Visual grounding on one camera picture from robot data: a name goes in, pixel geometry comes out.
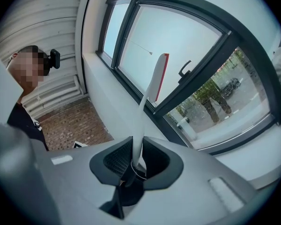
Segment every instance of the black shirt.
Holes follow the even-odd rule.
[[[15,104],[7,123],[21,129],[29,138],[41,141],[48,151],[43,131],[38,130],[39,124],[31,120],[31,117],[26,112],[25,108],[23,108],[22,104]]]

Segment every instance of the brick floor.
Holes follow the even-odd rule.
[[[93,145],[113,140],[89,97],[48,113],[38,121],[49,150],[70,149],[74,141]]]

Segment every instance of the leg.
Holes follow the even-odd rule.
[[[226,114],[232,113],[231,107],[228,105],[226,99],[224,99],[220,93],[216,93],[212,95],[212,99],[217,101]]]
[[[219,116],[216,114],[216,110],[212,106],[210,99],[204,101],[202,105],[206,108],[213,122],[218,122],[220,120]]]

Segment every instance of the window latch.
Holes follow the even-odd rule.
[[[182,68],[179,71],[179,75],[181,76],[181,79],[178,81],[178,83],[180,84],[185,78],[186,76],[190,73],[190,70],[188,70],[186,73],[183,73],[183,69],[191,62],[191,60],[189,60],[188,62],[186,62]]]

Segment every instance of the corrugated metal wall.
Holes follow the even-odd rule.
[[[60,52],[60,68],[52,68],[39,87],[22,100],[36,118],[61,102],[82,97],[81,88],[70,89],[77,87],[74,36],[79,3],[80,0],[16,0],[0,22],[0,58],[4,64],[14,52],[27,45],[37,45],[47,54],[53,48]],[[63,94],[61,91],[65,90],[71,92]],[[52,99],[43,103],[48,96]]]

